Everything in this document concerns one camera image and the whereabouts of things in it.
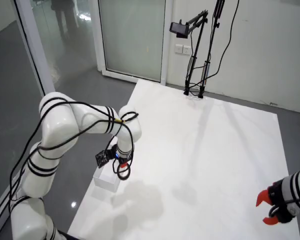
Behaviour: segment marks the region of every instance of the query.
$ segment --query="glass door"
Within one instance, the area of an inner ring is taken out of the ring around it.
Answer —
[[[98,0],[102,74],[166,84],[172,0]]]

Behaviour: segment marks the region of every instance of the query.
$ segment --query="white box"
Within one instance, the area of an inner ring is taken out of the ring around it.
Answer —
[[[114,144],[116,144],[117,139],[113,139],[108,149],[111,149]],[[117,174],[113,171],[113,160],[110,160],[106,165],[102,168],[98,168],[95,170],[93,174],[94,185],[109,190],[115,193],[119,187],[120,179]],[[119,165],[119,161],[114,163],[114,169],[116,170]]]

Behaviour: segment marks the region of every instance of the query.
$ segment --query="glass wall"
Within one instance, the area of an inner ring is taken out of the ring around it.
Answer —
[[[108,70],[161,78],[165,0],[99,0]]]
[[[40,119],[41,97],[11,2],[0,0],[0,197]]]
[[[97,68],[88,0],[30,0],[55,89]]]

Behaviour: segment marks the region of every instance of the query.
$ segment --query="black band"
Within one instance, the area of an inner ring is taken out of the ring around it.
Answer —
[[[130,151],[122,151],[118,146],[117,146],[116,149],[118,150],[119,153],[121,153],[121,154],[123,154],[123,155],[127,155],[128,153],[131,152],[131,150],[130,150]]]
[[[46,102],[42,105],[42,107],[41,107],[41,109],[40,109],[40,114],[41,114],[42,110],[44,109],[45,105],[47,105],[48,103],[50,103],[50,102],[53,101],[53,100],[63,100],[63,101],[65,101],[65,102],[68,102],[68,101],[67,101],[65,98],[63,98],[63,97],[59,97],[59,96],[52,97],[52,98],[50,98],[48,101],[46,101]]]
[[[295,189],[296,189],[296,192],[297,192],[298,197],[299,197],[299,199],[300,199],[299,174],[300,174],[300,171],[298,171],[298,173],[297,173],[296,176],[295,176]]]
[[[47,159],[47,160],[58,160],[58,159],[60,159],[60,158],[62,158],[63,157],[63,155],[62,156],[60,156],[60,157],[57,157],[57,158],[51,158],[51,157],[46,157],[46,156],[43,156],[42,155],[42,153],[40,152],[40,149],[38,149],[38,154],[41,156],[41,157],[43,157],[44,159]]]
[[[58,168],[58,165],[53,167],[53,168],[41,168],[37,165],[35,165],[35,163],[31,160],[31,158],[29,158],[29,163],[31,164],[32,167],[34,167],[36,170],[39,170],[41,172],[45,172],[45,173],[49,173],[49,172],[52,172],[54,170],[56,170]]]
[[[106,130],[105,130],[105,134],[107,134],[108,133],[108,130],[109,130],[109,128],[110,128],[110,110],[109,110],[109,107],[108,106],[105,106],[105,108],[106,108],[106,110],[107,110],[107,112],[108,112],[108,127],[106,128]]]
[[[291,195],[292,195],[292,198],[293,198],[295,204],[300,208],[300,203],[297,201],[295,191],[294,191],[294,185],[293,185],[293,179],[294,179],[295,175],[296,175],[296,173],[294,173],[290,179],[290,192],[291,192]]]
[[[111,116],[113,117],[113,119],[115,119],[115,114],[114,114],[114,110],[112,109],[112,107],[110,107],[110,111],[111,111]],[[115,121],[112,120],[111,123],[112,123],[112,124],[111,124],[111,128],[110,128],[109,133],[111,133],[112,129],[114,128]]]
[[[12,213],[12,211],[14,210],[14,208],[15,208],[18,204],[20,204],[20,203],[22,203],[23,201],[28,200],[28,199],[32,199],[32,197],[30,197],[30,196],[22,196],[22,197],[20,197],[20,198],[13,204],[13,207],[11,208],[11,212],[10,212],[10,213]]]
[[[30,163],[28,162],[27,163],[27,165],[28,165],[28,168],[30,169],[30,171],[34,174],[34,175],[37,175],[37,176],[39,176],[39,177],[50,177],[50,176],[52,176],[53,174],[55,174],[56,173],[56,171],[57,171],[57,169],[55,170],[55,171],[53,171],[53,172],[51,172],[51,173],[41,173],[41,172],[37,172],[36,170],[34,170],[31,166],[30,166]]]
[[[56,236],[56,227],[55,227],[54,222],[52,222],[52,224],[53,224],[53,232],[52,232],[52,235],[50,237],[50,240],[54,240],[55,236]]]

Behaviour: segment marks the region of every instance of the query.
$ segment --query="power cord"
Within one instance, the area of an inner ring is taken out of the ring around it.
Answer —
[[[221,63],[222,63],[222,59],[224,58],[224,55],[231,43],[231,38],[232,38],[232,28],[234,26],[234,21],[235,21],[235,18],[236,18],[236,15],[237,15],[237,11],[238,11],[238,7],[239,7],[239,2],[240,0],[238,0],[237,4],[236,4],[236,8],[235,8],[235,12],[234,12],[234,15],[233,15],[233,19],[232,19],[232,22],[231,22],[231,27],[230,27],[230,38],[229,38],[229,42],[227,44],[227,46],[225,47],[223,53],[222,53],[222,56],[221,56],[221,59],[220,59],[220,62],[219,62],[219,67],[218,67],[218,70],[216,71],[215,74],[212,74],[211,76],[208,76],[206,79],[209,79],[209,78],[212,78],[213,76],[217,75],[219,70],[220,70],[220,67],[221,67]]]
[[[61,106],[61,105],[70,105],[71,104],[80,104],[80,105],[85,105],[85,106],[89,106],[90,108],[98,111],[99,113],[102,113],[103,115],[107,116],[109,119],[108,120],[97,120],[95,121],[93,124],[91,124],[90,126],[88,126],[87,128],[83,129],[82,131],[80,131],[79,133],[75,134],[74,136],[68,138],[67,140],[65,140],[64,142],[60,143],[60,144],[57,144],[55,146],[52,146],[52,147],[43,147],[43,146],[40,146],[38,145],[33,151],[30,152],[30,154],[28,155],[28,157],[26,158],[26,161],[22,164],[22,167],[20,169],[20,173],[19,173],[19,176],[18,176],[18,179],[16,180],[16,182],[14,184],[12,184],[12,181],[13,181],[13,174],[14,174],[14,171],[17,169],[18,165],[20,164],[20,162],[22,161],[24,155],[25,155],[25,152],[27,151],[28,147],[29,147],[29,144],[31,142],[31,140],[33,139],[33,137],[35,136],[35,134],[37,133],[38,129],[40,128],[40,125],[42,124],[44,118],[47,116],[47,114],[52,110],[54,109],[55,107],[57,106]],[[50,151],[50,150],[54,150],[54,149],[57,149],[57,148],[60,148],[62,147],[63,145],[69,143],[70,141],[72,141],[73,139],[79,137],[80,135],[82,135],[83,133],[87,132],[89,129],[91,129],[92,127],[94,127],[96,124],[98,123],[113,123],[113,124],[119,124],[120,125],[120,128],[121,127],[124,127],[127,129],[127,131],[129,132],[129,135],[130,135],[130,138],[131,138],[131,160],[129,161],[130,164],[128,163],[127,166],[128,168],[125,169],[124,171],[122,171],[121,173],[127,171],[130,169],[131,167],[131,164],[132,164],[132,161],[133,161],[133,156],[134,156],[134,142],[133,142],[133,136],[132,136],[132,133],[131,133],[131,130],[129,129],[129,127],[125,124],[126,122],[129,122],[129,121],[132,121],[134,120],[135,118],[138,117],[138,113],[136,112],[129,112],[129,114],[133,114],[133,116],[129,117],[128,119],[126,120],[122,120],[122,119],[116,119],[114,118],[112,115],[108,114],[108,113],[105,113],[104,111],[88,104],[88,103],[85,103],[85,102],[80,102],[80,101],[63,101],[63,102],[57,102],[55,104],[53,104],[52,106],[50,106],[47,111],[43,114],[43,116],[41,117],[40,121],[38,122],[34,132],[32,133],[32,135],[30,136],[30,138],[28,139],[23,151],[22,151],[22,154],[20,156],[20,158],[18,159],[18,161],[16,162],[16,164],[14,165],[11,173],[10,173],[10,178],[9,178],[9,192],[8,194],[5,196],[5,198],[2,200],[2,202],[0,203],[0,208],[2,207],[4,201],[7,199],[7,197],[9,197],[9,200],[8,202],[5,204],[5,206],[3,207],[1,213],[0,213],[0,219],[5,211],[5,209],[8,207],[9,208],[9,212],[11,214],[11,201],[17,201],[18,199],[13,199],[13,196],[16,194],[16,192],[18,191],[19,189],[19,186],[20,186],[20,183],[21,183],[21,179],[22,179],[22,176],[25,172],[25,166],[28,162],[28,160],[31,158],[31,156],[36,152],[36,151],[39,151],[39,150],[45,150],[45,151]],[[111,138],[111,140],[108,142],[107,144],[107,148],[110,144],[110,142],[112,141],[112,139],[114,138],[114,136]]]

